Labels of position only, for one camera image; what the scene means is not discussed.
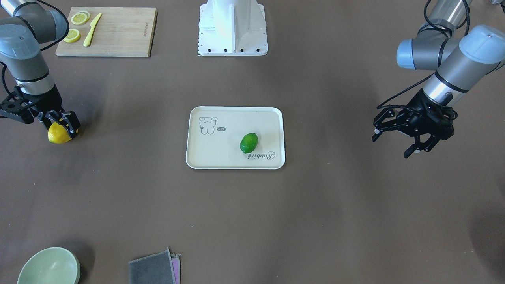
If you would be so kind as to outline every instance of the table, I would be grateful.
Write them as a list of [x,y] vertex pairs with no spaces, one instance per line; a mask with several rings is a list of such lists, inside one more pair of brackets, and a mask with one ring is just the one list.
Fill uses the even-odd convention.
[[[0,121],[1,283],[53,246],[76,254],[81,284],[128,283],[128,261],[167,246],[182,254],[184,284],[505,279],[502,70],[455,106],[451,139],[404,159],[412,140],[391,132],[372,143],[372,120],[430,74],[395,62],[424,22],[424,1],[261,0],[269,53],[246,58],[196,55],[204,3],[90,0],[157,8],[151,57],[43,53],[82,127],[54,145],[39,123]],[[472,27],[505,30],[499,7],[471,7]],[[285,165],[189,168],[196,106],[278,108]]]

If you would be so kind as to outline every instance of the white plastic mount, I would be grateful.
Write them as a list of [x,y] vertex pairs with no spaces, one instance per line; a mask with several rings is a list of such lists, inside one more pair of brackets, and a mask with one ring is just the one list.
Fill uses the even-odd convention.
[[256,0],[208,0],[200,6],[198,55],[258,56],[268,52],[265,7]]

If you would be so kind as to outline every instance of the knife handle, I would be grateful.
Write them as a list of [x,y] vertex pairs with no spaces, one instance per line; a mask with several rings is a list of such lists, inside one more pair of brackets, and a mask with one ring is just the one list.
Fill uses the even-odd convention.
[[86,39],[84,40],[84,44],[83,44],[85,47],[88,47],[91,44],[91,39],[93,38],[93,33],[94,33],[95,27],[96,26],[91,27],[91,29],[89,30],[89,33],[86,36]]

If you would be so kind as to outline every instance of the gray cloth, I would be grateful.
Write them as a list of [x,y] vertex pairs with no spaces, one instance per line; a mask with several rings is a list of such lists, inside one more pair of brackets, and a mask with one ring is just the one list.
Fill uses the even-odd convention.
[[172,257],[164,252],[128,262],[130,284],[176,284]]

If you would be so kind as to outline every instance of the robotic arm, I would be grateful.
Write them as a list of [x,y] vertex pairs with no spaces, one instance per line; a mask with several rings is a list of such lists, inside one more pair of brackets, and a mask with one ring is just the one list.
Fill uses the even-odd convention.
[[[80,127],[79,120],[74,112],[65,112],[62,108],[62,98],[39,47],[67,35],[66,17],[60,11],[44,10],[37,1],[0,0],[0,3],[12,15],[0,19],[2,80],[9,94],[0,103],[0,115],[25,124],[33,123],[37,118],[47,129],[54,121],[66,129],[70,138],[74,138]],[[5,85],[7,68],[17,83],[13,92]]]
[[[440,140],[454,135],[452,122],[458,114],[452,107],[484,75],[505,64],[504,33],[485,25],[476,26],[468,33],[470,3],[471,0],[439,0],[429,17],[425,8],[426,23],[415,39],[400,44],[396,57],[400,67],[435,73],[418,83],[426,81],[406,106],[384,104],[410,88],[377,107],[382,111],[374,119],[372,141],[385,131],[398,130],[414,137],[414,143],[403,154],[405,158],[412,153],[431,151]],[[465,15],[465,37],[452,38]],[[429,138],[423,142],[421,135],[424,134],[429,134]]]

